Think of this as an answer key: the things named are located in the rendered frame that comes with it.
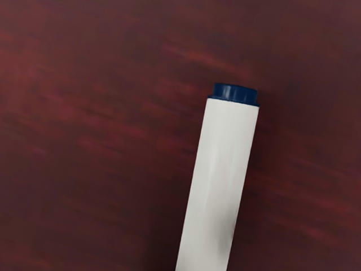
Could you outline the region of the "white marker with blue cap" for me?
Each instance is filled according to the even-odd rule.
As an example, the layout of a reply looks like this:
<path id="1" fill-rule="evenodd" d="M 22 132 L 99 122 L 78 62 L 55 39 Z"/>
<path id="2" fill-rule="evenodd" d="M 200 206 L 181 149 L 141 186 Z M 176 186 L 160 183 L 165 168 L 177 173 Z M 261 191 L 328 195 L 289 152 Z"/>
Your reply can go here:
<path id="1" fill-rule="evenodd" d="M 256 128 L 258 92 L 214 85 L 208 96 L 175 271 L 226 271 Z"/>

